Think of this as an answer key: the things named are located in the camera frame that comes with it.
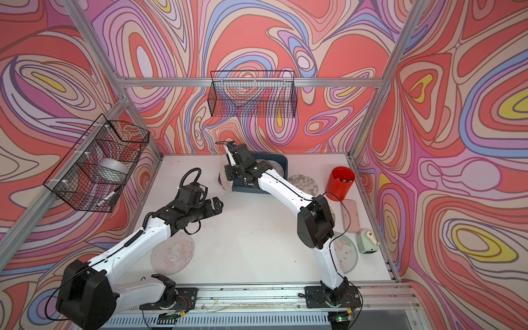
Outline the pink checkered bear coaster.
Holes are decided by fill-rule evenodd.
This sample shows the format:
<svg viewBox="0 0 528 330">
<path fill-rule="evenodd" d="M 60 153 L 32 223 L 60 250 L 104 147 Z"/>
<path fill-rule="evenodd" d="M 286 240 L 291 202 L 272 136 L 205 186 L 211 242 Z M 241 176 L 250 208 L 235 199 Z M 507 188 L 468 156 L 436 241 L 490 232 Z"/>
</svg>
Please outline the pink checkered bear coaster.
<svg viewBox="0 0 528 330">
<path fill-rule="evenodd" d="M 283 168 L 283 166 L 275 161 L 275 160 L 271 160 L 269 159 L 268 160 L 268 163 L 273 167 L 273 169 L 281 176 L 281 177 L 284 177 L 284 174 L 285 174 L 285 170 Z"/>
</svg>

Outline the pale pink unicorn coaster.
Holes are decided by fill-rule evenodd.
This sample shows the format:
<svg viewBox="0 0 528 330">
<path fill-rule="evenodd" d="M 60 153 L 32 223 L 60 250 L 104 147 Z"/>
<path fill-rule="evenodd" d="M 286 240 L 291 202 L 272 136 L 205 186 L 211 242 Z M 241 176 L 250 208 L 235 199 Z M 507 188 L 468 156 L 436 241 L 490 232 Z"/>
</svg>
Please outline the pale pink unicorn coaster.
<svg viewBox="0 0 528 330">
<path fill-rule="evenodd" d="M 184 232 L 178 232 L 154 247 L 150 257 L 151 267 L 159 274 L 177 274 L 191 262 L 194 252 L 193 238 Z"/>
</svg>

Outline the white floral green coaster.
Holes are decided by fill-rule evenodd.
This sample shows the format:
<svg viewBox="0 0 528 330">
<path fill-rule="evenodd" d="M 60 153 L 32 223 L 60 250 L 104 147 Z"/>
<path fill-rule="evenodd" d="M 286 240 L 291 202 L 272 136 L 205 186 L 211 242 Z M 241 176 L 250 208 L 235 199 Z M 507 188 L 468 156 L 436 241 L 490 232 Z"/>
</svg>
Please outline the white floral green coaster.
<svg viewBox="0 0 528 330">
<path fill-rule="evenodd" d="M 300 189 L 302 192 L 312 195 L 312 196 L 318 196 L 319 195 L 319 187 L 316 183 L 316 181 L 309 177 L 308 175 L 293 175 L 288 178 L 288 182 L 293 184 L 295 187 Z"/>
</svg>

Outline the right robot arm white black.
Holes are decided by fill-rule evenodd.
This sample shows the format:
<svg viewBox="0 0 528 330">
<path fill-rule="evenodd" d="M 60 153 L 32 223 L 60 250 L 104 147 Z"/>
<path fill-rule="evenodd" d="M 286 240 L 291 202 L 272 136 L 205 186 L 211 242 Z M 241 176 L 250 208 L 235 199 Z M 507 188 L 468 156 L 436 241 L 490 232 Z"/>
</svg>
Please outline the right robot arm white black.
<svg viewBox="0 0 528 330">
<path fill-rule="evenodd" d="M 225 176 L 230 182 L 241 180 L 253 185 L 283 203 L 297 219 L 297 235 L 312 249 L 320 269 L 320 284 L 326 303 L 332 307 L 341 304 L 349 289 L 349 282 L 335 262 L 335 221 L 324 195 L 309 195 L 264 161 L 257 161 L 244 144 L 234 141 L 218 143 L 224 147 L 228 160 Z"/>
</svg>

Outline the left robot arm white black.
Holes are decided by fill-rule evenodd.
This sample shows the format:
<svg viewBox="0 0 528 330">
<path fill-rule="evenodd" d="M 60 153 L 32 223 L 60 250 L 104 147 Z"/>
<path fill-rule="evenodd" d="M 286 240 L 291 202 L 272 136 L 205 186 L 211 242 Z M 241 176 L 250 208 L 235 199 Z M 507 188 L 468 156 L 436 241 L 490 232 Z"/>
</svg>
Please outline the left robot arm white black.
<svg viewBox="0 0 528 330">
<path fill-rule="evenodd" d="M 221 214 L 223 202 L 218 197 L 209 199 L 207 192 L 200 184 L 181 187 L 172 202 L 148 213 L 142 226 L 123 241 L 89 261 L 71 262 L 58 288 L 57 312 L 81 329 L 100 329 L 114 314 L 140 305 L 172 308 L 179 293 L 169 277 L 153 274 L 124 285 L 118 280 L 144 255 L 188 224 Z"/>
</svg>

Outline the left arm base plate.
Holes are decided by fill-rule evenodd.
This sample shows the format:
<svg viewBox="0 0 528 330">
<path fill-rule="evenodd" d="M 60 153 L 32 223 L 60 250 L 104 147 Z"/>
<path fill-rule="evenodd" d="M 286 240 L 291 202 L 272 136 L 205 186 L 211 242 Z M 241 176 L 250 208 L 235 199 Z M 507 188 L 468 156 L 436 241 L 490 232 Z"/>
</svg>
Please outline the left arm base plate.
<svg viewBox="0 0 528 330">
<path fill-rule="evenodd" d="M 195 309 L 197 287 L 177 287 L 173 293 L 164 294 L 160 301 L 140 305 L 143 311 L 189 312 Z"/>
</svg>

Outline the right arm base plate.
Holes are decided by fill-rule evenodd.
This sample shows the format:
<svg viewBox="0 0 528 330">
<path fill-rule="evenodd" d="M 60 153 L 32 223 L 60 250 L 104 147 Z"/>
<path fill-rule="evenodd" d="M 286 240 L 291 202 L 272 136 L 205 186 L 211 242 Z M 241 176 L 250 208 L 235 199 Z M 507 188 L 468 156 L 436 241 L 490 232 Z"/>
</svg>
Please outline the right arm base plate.
<svg viewBox="0 0 528 330">
<path fill-rule="evenodd" d="M 360 293 L 354 287 L 347 287 L 343 291 L 329 290 L 322 285 L 306 286 L 301 295 L 309 309 L 347 308 L 355 310 L 362 306 Z"/>
</svg>

